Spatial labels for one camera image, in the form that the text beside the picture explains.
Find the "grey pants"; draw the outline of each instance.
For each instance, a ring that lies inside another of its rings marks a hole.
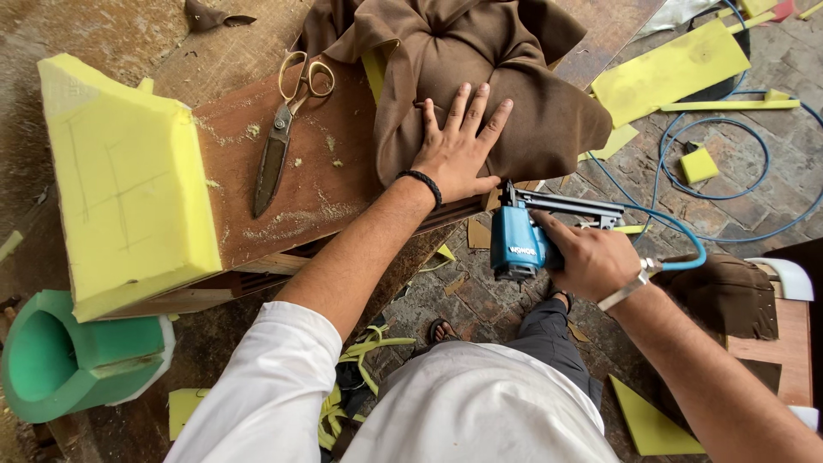
[[[565,305],[559,299],[552,298],[539,302],[523,318],[517,339],[503,345],[531,355],[563,373],[575,386],[588,395],[588,398],[594,402],[594,406],[600,410],[603,383],[588,374],[580,353],[569,341],[569,336],[566,334],[568,321]],[[429,352],[440,343],[433,343],[415,351],[411,358]]]

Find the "black braided bracelet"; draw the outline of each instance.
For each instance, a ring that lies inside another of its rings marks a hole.
[[[437,184],[435,183],[435,181],[432,180],[431,178],[429,178],[428,175],[424,174],[423,172],[419,172],[419,171],[403,171],[403,172],[400,172],[398,174],[398,176],[395,177],[394,179],[397,180],[400,177],[405,177],[406,175],[408,175],[410,177],[414,177],[414,178],[418,179],[419,181],[425,183],[425,186],[428,186],[429,189],[431,190],[431,193],[435,196],[435,208],[432,209],[432,210],[436,211],[437,209],[440,209],[440,206],[443,205],[443,198],[440,196],[440,189],[437,188]]]

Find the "hand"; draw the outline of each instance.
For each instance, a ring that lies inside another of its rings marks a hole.
[[[500,103],[483,131],[477,135],[489,90],[489,84],[480,85],[463,120],[463,111],[472,91],[470,84],[463,83],[454,97],[442,131],[435,119],[435,104],[430,98],[425,100],[423,148],[417,153],[411,168],[428,175],[437,184],[443,204],[488,193],[500,184],[500,177],[477,178],[477,172],[497,142],[514,104],[511,100]]]
[[[565,258],[565,268],[549,270],[560,288],[600,302],[640,273],[640,257],[625,233],[596,228],[570,228],[545,211],[531,211]]]

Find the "dirty floor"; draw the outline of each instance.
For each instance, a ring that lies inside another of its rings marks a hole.
[[[668,42],[683,33],[660,32],[629,45],[612,64],[615,66]],[[798,96],[815,110],[823,110],[823,16],[812,21],[787,19],[783,24],[756,27],[751,32],[752,70],[743,89],[775,88]],[[687,122],[711,114],[689,115]],[[727,201],[696,199],[674,190],[663,177],[660,204],[707,236],[745,238],[763,235],[790,222],[805,212],[823,185],[823,130],[803,110],[750,111],[745,114],[722,114],[751,126],[770,149],[771,170],[763,184],[751,194]],[[658,143],[665,128],[677,115],[656,113],[632,123],[640,131],[628,146],[606,162],[607,169],[630,194],[641,203],[651,198]],[[764,154],[751,135],[730,124],[703,124],[690,129],[679,140],[705,143],[718,164],[721,174],[701,182],[696,188],[703,194],[726,195],[751,186],[763,169]],[[682,178],[677,159],[683,154],[682,143],[668,155],[667,165]],[[549,180],[544,191],[586,199],[625,202],[625,197],[599,170],[593,161],[584,161],[578,172],[560,186],[560,179]],[[475,217],[491,227],[491,216]],[[632,213],[628,224],[644,217]],[[705,242],[709,253],[729,253],[746,258],[766,250],[780,248],[823,236],[823,210],[777,236],[748,244]],[[536,281],[522,286],[492,278],[489,251],[469,249],[464,223],[448,241],[457,261],[433,272],[418,274],[411,281],[405,298],[388,307],[384,314],[392,326],[392,337],[413,337],[416,346],[382,348],[367,363],[379,378],[400,367],[414,347],[424,345],[432,320],[443,317],[452,322],[465,340],[502,344],[514,338],[523,315],[541,300],[548,277],[541,272]],[[662,226],[651,229],[637,245],[642,256],[669,257],[693,251],[680,233]],[[660,407],[659,380],[637,348],[609,316],[590,302],[579,302],[570,319],[575,333],[569,330],[588,369],[604,381],[602,416],[606,435],[622,461],[707,461],[707,456],[639,456],[631,443],[628,429],[616,402],[607,375],[620,378],[647,400]]]

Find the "pneumatic staple gun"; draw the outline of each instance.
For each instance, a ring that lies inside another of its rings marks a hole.
[[[491,219],[491,268],[495,280],[525,281],[541,267],[562,269],[565,261],[539,225],[532,221],[528,209],[550,213],[567,213],[590,217],[583,225],[611,230],[622,224],[623,206],[586,199],[516,189],[511,180],[503,186],[500,209]]]

